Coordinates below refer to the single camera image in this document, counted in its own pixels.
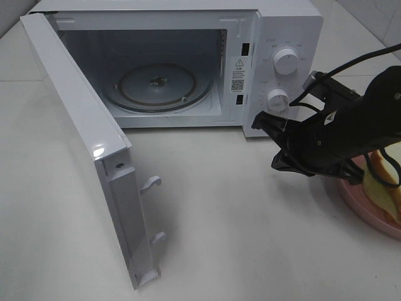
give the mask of microwave door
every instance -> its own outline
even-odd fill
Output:
[[[134,288],[158,275],[143,218],[131,143],[78,68],[48,20],[21,17],[38,66],[66,132],[66,144],[86,176],[97,177]]]

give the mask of white countertop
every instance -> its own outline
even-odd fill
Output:
[[[313,69],[383,46],[332,0]],[[337,77],[363,93],[400,61]],[[400,300],[401,242],[360,221],[336,181],[277,172],[278,148],[239,128],[126,130],[162,276],[133,291],[106,204],[63,142],[27,37],[0,40],[0,300]]]

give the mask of white wall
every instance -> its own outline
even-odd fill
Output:
[[[36,0],[0,0],[0,37],[35,4]]]
[[[401,43],[401,0],[337,0],[386,46]],[[396,55],[401,59],[401,51]]]

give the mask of bread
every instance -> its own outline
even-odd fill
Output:
[[[387,153],[397,162],[401,163],[401,142],[386,147]],[[385,181],[398,183],[398,174],[381,153],[376,150],[370,156],[373,170]],[[367,196],[378,207],[382,208],[392,219],[401,224],[401,187],[389,188],[376,182],[365,166],[363,189]]]

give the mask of wire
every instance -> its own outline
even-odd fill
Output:
[[[325,81],[326,79],[332,77],[333,75],[336,75],[337,73],[348,69],[349,67],[352,67],[358,63],[361,63],[362,61],[366,61],[369,60],[371,58],[375,58],[376,56],[381,56],[381,55],[386,55],[388,53],[397,51],[397,50],[401,50],[401,43],[400,44],[396,44],[394,46],[391,47],[387,47],[387,48],[383,48],[381,50],[377,50],[377,51],[373,51],[370,53],[367,53],[365,55],[359,56],[358,58],[353,59],[352,61],[349,61],[348,63],[345,63],[342,66],[339,66],[337,68],[335,68],[334,70],[330,71],[329,73],[326,73],[325,75],[323,75],[321,78],[315,80],[311,85],[309,85],[304,92],[301,93],[300,96],[298,96],[294,101],[292,101],[289,106],[290,107],[295,107],[295,106],[300,106],[300,107],[307,107],[310,108],[312,110],[314,110],[315,112],[320,112],[317,108],[315,108],[312,105],[308,105],[306,106],[305,103],[301,103],[300,101],[302,99],[305,98],[305,96],[307,96],[307,94],[309,94],[310,91],[312,91],[312,89],[319,85],[320,83],[322,83],[323,81]]]
[[[401,166],[400,164],[393,158],[390,157],[389,154],[386,152],[385,149],[380,149],[380,153],[382,154],[383,158],[387,160],[388,163],[395,169],[395,171],[398,174],[398,184],[390,183],[387,182],[386,180],[383,180],[373,169],[372,162],[370,161],[369,155],[364,154],[363,156],[365,157],[366,164],[368,166],[368,170],[370,171],[370,174],[372,177],[379,182],[381,185],[384,185],[389,188],[398,188],[401,186]]]

